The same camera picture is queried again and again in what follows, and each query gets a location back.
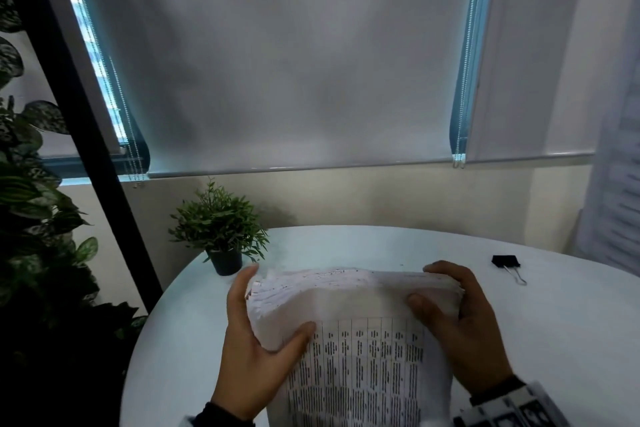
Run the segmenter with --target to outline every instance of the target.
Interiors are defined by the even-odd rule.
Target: binder clip
[[[515,255],[493,255],[491,262],[499,269],[506,269],[515,278],[516,284],[519,286],[527,285],[527,281],[518,272],[520,264]]]

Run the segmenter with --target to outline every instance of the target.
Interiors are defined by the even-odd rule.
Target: hand
[[[227,295],[227,333],[218,382],[211,397],[212,403],[242,421],[252,420],[273,399],[316,331],[314,323],[304,323],[276,353],[260,346],[253,335],[244,299],[257,269],[258,265],[254,265],[240,270]]]
[[[427,265],[423,270],[449,275],[465,289],[457,323],[428,298],[419,294],[407,298],[415,317],[440,342],[460,384],[473,396],[512,376],[498,322],[473,272],[445,261]]]

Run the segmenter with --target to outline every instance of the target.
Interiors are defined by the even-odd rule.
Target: black pole
[[[142,302],[151,312],[162,288],[55,13],[49,0],[13,1]]]

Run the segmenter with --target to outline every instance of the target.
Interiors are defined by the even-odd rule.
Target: table
[[[495,309],[516,373],[538,380],[578,426],[639,422],[640,278],[595,262],[521,245],[387,227],[269,230],[270,269],[358,267],[419,271],[439,259],[472,269]],[[518,286],[492,255],[516,255]],[[150,314],[131,359],[123,427],[176,427],[196,415],[216,384],[227,326],[220,277],[204,254],[173,281]],[[454,382],[452,411],[468,406]],[[266,414],[256,419],[266,426]]]

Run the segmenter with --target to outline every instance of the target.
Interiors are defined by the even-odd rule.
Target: potted plant
[[[0,32],[22,30],[12,0],[0,0]],[[24,73],[16,48],[0,37],[0,90]],[[30,101],[16,111],[0,98],[0,371],[7,425],[116,425],[133,347],[145,318],[95,302],[87,266],[98,250],[76,246],[87,224],[38,150],[40,131],[68,133],[60,109]],[[38,407],[34,408],[34,399]]]
[[[232,275],[242,268],[242,255],[255,261],[264,259],[263,250],[269,242],[267,233],[244,197],[234,196],[212,180],[203,191],[195,192],[196,201],[183,201],[177,209],[177,226],[169,230],[172,241],[207,252],[205,262],[211,260],[220,275]]]

